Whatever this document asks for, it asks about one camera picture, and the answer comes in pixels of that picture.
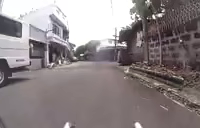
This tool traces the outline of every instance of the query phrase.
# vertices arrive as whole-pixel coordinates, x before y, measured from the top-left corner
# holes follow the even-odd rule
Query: asphalt road
[[[200,117],[136,80],[114,63],[79,62],[17,74],[0,89],[7,128],[200,128]]]

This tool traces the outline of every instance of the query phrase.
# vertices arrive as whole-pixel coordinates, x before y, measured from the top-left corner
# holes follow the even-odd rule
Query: sky
[[[70,29],[70,42],[77,46],[89,40],[112,38],[114,28],[129,25],[131,0],[4,0],[3,13],[19,17],[31,10],[49,4],[57,4],[67,15]]]

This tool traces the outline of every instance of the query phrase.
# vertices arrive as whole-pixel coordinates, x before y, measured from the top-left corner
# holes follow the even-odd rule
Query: white van
[[[29,25],[0,12],[0,87],[13,69],[30,65]]]

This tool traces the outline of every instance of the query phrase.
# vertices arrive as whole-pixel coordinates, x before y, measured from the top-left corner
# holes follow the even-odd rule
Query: van window
[[[0,15],[0,34],[21,38],[22,24]]]

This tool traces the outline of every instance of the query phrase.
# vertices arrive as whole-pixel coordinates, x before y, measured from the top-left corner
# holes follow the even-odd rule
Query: utility pole
[[[114,18],[114,10],[113,10],[113,2],[112,2],[112,0],[110,0],[110,3],[111,3],[111,10],[112,10],[112,18],[113,18],[113,22],[116,22],[116,21],[114,21],[115,20],[115,18]],[[117,28],[116,28],[116,26],[115,26],[115,35],[113,35],[114,37],[115,37],[115,40],[114,40],[114,44],[115,44],[115,47],[114,47],[114,61],[116,61],[117,60]]]

